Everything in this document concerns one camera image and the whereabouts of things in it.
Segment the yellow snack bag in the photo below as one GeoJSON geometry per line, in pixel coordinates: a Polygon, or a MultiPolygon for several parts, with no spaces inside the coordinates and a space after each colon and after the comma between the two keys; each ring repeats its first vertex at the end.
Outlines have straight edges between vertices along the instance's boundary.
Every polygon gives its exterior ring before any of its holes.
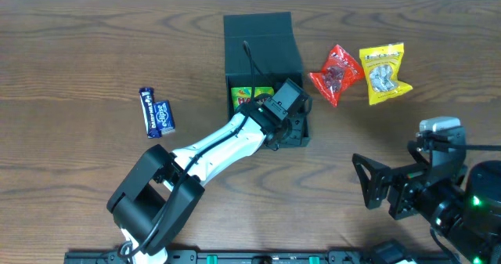
{"type": "Polygon", "coordinates": [[[369,105],[402,96],[413,89],[410,84],[398,79],[404,52],[402,42],[359,50],[368,87],[369,105]]]}

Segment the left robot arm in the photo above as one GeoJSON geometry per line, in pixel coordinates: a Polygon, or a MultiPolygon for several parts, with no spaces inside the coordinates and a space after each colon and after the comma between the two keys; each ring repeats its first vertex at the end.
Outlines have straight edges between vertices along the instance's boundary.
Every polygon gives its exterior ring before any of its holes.
{"type": "Polygon", "coordinates": [[[272,96],[252,96],[226,125],[173,151],[157,144],[137,160],[106,204],[125,237],[126,263],[165,263],[166,247],[182,230],[206,184],[262,146],[277,148],[312,108],[310,95],[286,80],[272,96]]]}

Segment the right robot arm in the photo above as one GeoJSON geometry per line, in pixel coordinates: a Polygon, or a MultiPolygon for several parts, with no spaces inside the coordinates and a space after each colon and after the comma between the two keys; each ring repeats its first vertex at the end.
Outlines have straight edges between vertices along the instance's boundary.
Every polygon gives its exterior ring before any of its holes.
{"type": "Polygon", "coordinates": [[[498,151],[469,145],[462,126],[422,131],[409,142],[411,165],[391,168],[361,154],[352,163],[368,209],[388,201],[389,215],[421,215],[432,237],[444,237],[472,263],[500,261],[500,163],[465,165],[467,151],[498,151]]]}

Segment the gummy worms candy bag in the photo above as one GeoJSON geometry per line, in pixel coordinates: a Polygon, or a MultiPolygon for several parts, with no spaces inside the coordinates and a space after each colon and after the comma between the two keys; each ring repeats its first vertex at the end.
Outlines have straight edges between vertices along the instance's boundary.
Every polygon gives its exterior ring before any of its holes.
{"type": "MultiPolygon", "coordinates": [[[[251,101],[251,87],[235,87],[231,88],[231,97],[234,111],[237,111],[239,105],[251,101]]],[[[272,87],[255,87],[254,88],[254,101],[258,104],[263,104],[268,98],[274,96],[274,89],[272,87]]]]}

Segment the red snack bag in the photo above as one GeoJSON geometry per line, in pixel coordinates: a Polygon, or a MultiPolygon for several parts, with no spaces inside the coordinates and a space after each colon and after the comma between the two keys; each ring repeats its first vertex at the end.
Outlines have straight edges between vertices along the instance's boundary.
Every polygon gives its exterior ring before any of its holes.
{"type": "Polygon", "coordinates": [[[333,107],[337,107],[342,92],[364,77],[362,66],[340,45],[330,50],[319,72],[309,73],[313,85],[333,107]]]}

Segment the dark blue Dairy Milk bar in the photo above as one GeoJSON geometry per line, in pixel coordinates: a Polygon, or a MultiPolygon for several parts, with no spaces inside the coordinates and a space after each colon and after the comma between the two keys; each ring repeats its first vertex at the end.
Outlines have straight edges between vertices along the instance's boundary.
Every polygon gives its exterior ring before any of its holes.
{"type": "Polygon", "coordinates": [[[153,88],[143,87],[139,89],[139,96],[142,104],[143,119],[146,126],[146,134],[149,139],[160,138],[161,133],[157,128],[155,110],[154,110],[154,99],[153,99],[153,88]]]}

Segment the blue Eclipse mint box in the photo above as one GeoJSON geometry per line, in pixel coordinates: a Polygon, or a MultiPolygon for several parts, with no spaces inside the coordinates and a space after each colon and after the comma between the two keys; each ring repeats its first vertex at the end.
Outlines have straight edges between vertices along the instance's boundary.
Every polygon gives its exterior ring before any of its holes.
{"type": "Polygon", "coordinates": [[[175,122],[172,117],[170,103],[166,101],[156,102],[153,105],[157,129],[162,136],[175,131],[175,122]]]}

